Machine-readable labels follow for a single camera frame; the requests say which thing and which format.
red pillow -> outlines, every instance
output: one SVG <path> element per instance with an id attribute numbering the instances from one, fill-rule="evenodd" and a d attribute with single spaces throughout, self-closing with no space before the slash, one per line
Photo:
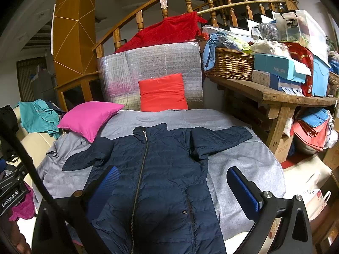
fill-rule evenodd
<path id="1" fill-rule="evenodd" d="M 188 109 L 181 73 L 139 81 L 139 88 L 142 112 Z"/>

blue box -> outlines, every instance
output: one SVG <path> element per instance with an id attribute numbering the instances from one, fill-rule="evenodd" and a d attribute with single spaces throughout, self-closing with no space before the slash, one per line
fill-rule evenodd
<path id="1" fill-rule="evenodd" d="M 313 54 L 313 86 L 312 95 L 325 97 L 327 91 L 329 66 Z"/>
<path id="2" fill-rule="evenodd" d="M 301 83 L 287 80 L 273 73 L 254 70 L 252 72 L 252 81 L 264 85 L 277 91 L 284 91 L 282 87 L 296 88 L 301 91 Z"/>
<path id="3" fill-rule="evenodd" d="M 304 84 L 306 80 L 305 72 L 301 73 L 299 68 L 295 68 L 295 60 L 283 56 L 261 53 L 255 54 L 254 69 L 269 72 L 301 84 Z"/>

jacket pocket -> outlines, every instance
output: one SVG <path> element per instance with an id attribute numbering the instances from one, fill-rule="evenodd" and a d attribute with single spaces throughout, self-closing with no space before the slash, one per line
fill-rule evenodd
<path id="1" fill-rule="evenodd" d="M 191 245 L 192 245 L 192 252 L 193 252 L 193 254 L 196 254 L 197 253 L 197 247 L 196 247 L 195 239 L 194 239 L 195 222 L 194 222 L 194 216 L 193 216 L 193 209 L 192 209 L 192 205 L 191 205 L 191 202 L 189 200 L 189 197 L 187 196 L 186 191 L 184 189 L 182 189 L 182 195 L 183 195 L 185 207 L 186 207 L 186 209 L 183 210 L 182 213 L 187 216 L 189 233 L 190 233 L 190 238 L 191 238 Z"/>

navy blue puffer jacket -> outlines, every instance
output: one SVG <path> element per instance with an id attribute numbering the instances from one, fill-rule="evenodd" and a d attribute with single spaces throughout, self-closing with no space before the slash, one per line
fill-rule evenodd
<path id="1" fill-rule="evenodd" d="M 133 135 L 97 137 L 68 158 L 64 171 L 94 165 L 87 184 L 108 165 L 119 169 L 112 196 L 94 228 L 115 254 L 225 254 L 206 183 L 208 156 L 252 138 L 244 127 L 220 131 L 162 123 Z"/>

striped curtain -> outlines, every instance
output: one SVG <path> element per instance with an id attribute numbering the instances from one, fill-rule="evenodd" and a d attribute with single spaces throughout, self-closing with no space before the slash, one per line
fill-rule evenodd
<path id="1" fill-rule="evenodd" d="M 22 102 L 34 101 L 30 77 L 37 72 L 37 66 L 46 68 L 45 57 L 37 57 L 17 62 L 18 86 Z"/>

